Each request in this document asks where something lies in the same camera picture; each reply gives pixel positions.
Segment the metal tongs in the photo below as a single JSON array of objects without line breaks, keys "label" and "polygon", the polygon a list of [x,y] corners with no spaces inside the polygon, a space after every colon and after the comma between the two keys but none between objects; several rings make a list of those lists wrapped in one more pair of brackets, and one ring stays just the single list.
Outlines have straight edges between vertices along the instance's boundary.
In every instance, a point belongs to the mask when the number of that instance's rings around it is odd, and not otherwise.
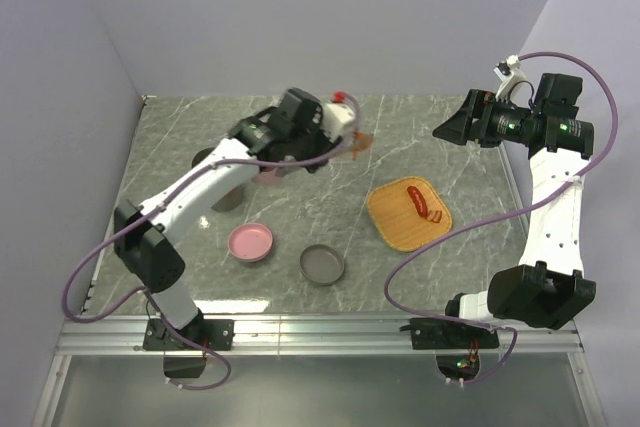
[{"label": "metal tongs", "polygon": [[351,122],[341,125],[331,131],[332,141],[336,144],[332,157],[338,157],[344,154],[350,154],[349,147],[353,140],[355,132],[361,132],[357,122]]}]

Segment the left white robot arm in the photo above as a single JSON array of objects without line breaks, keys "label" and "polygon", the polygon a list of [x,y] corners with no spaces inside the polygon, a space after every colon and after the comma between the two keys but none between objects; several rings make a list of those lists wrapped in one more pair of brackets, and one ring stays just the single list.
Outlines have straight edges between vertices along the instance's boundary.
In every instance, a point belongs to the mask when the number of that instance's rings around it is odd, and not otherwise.
[{"label": "left white robot arm", "polygon": [[142,283],[180,349],[206,343],[201,310],[182,276],[176,245],[203,212],[265,169],[313,173],[344,145],[358,111],[342,95],[322,102],[290,88],[279,102],[236,123],[170,187],[139,205],[125,200],[114,212],[114,252]]}]

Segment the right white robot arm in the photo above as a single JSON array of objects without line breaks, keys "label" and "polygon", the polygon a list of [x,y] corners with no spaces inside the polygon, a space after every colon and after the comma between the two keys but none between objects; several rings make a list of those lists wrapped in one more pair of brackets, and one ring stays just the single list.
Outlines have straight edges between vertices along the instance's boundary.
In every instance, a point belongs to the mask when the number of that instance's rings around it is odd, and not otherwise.
[{"label": "right white robot arm", "polygon": [[502,92],[472,89],[434,130],[456,145],[527,147],[535,206],[519,263],[496,273],[487,290],[447,303],[441,333],[448,344],[466,345],[476,335],[475,322],[558,330],[594,300],[596,284],[584,276],[579,247],[584,182],[578,173],[594,143],[593,125],[577,118],[582,85],[579,77],[545,73],[528,107]]}]

